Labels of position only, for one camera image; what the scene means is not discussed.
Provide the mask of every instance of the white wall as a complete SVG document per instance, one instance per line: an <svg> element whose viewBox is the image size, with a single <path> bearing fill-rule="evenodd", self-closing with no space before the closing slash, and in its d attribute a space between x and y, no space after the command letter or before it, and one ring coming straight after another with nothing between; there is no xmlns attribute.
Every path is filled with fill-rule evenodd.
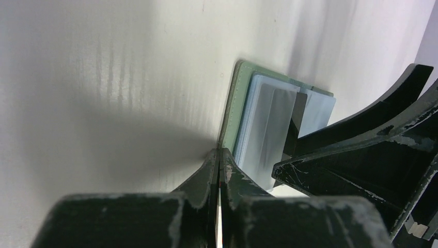
<svg viewBox="0 0 438 248"><path fill-rule="evenodd" d="M0 247L76 192L166 192L215 147L239 58L335 93L414 61L434 0L0 0Z"/></svg>
<svg viewBox="0 0 438 248"><path fill-rule="evenodd" d="M421 45L418 49L415 62L433 66L432 74L422 91L424 93L438 79L438 4L435 3L430 14Z"/></svg>

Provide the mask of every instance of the white surface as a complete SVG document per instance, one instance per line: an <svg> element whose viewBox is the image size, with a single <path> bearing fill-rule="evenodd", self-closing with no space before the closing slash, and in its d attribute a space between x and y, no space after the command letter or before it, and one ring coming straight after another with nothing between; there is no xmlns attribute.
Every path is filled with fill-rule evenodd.
<svg viewBox="0 0 438 248"><path fill-rule="evenodd" d="M301 193L300 191L291 188L285 184L282 184L280 186L277 186L272 189L271 192L269 192L271 195L275 197L308 197L306 194Z"/></svg>
<svg viewBox="0 0 438 248"><path fill-rule="evenodd" d="M418 49L415 62L433 66L434 69L430 74L429 80L421 92L422 94L435 82L438 78L438 4L435 2L432 13L430 14L423 39Z"/></svg>
<svg viewBox="0 0 438 248"><path fill-rule="evenodd" d="M176 187L215 146L239 58L334 92L331 122L362 109L433 2L0 0L0 247L28 247L62 195Z"/></svg>
<svg viewBox="0 0 438 248"><path fill-rule="evenodd" d="M432 243L432 248L438 248L438 239L435 239Z"/></svg>

